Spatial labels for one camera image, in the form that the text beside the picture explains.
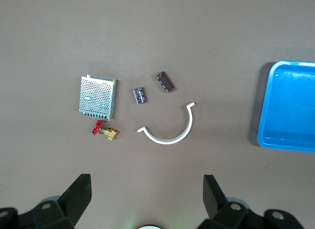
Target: gray table surface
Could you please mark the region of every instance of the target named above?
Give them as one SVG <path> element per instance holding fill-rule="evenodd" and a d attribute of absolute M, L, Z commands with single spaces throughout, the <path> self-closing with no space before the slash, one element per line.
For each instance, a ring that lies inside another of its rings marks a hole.
<path fill-rule="evenodd" d="M 262 215 L 314 227 L 315 154 L 259 147 L 270 66 L 315 62 L 315 0 L 0 0 L 0 207 L 20 213 L 81 173 L 93 198 L 77 229 L 156 223 L 194 229 L 206 217 L 204 174 Z M 166 94 L 155 75 L 166 71 Z M 120 133 L 93 136 L 78 111 L 81 76 L 118 79 Z M 148 103 L 132 89 L 145 87 Z M 191 132 L 179 135 L 192 107 Z"/>

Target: white arc-shaped object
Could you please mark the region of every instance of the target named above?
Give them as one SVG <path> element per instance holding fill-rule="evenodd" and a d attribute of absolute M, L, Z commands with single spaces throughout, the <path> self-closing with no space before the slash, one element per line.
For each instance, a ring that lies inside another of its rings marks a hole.
<path fill-rule="evenodd" d="M 158 143 L 158 144 L 175 144 L 179 141 L 181 141 L 182 139 L 184 139 L 186 137 L 186 135 L 188 135 L 190 129 L 191 129 L 191 126 L 192 126 L 192 112 L 191 112 L 191 107 L 194 106 L 195 103 L 194 102 L 191 102 L 189 104 L 186 105 L 186 108 L 188 110 L 188 114 L 189 114 L 189 122 L 188 122 L 188 126 L 186 127 L 186 129 L 184 130 L 184 132 L 182 134 L 180 134 L 178 137 L 176 138 L 173 138 L 173 139 L 159 139 L 159 138 L 156 138 L 155 136 L 153 136 L 148 130 L 146 127 L 141 127 L 138 129 L 138 132 L 144 132 L 147 137 L 154 141 L 155 143 Z"/>

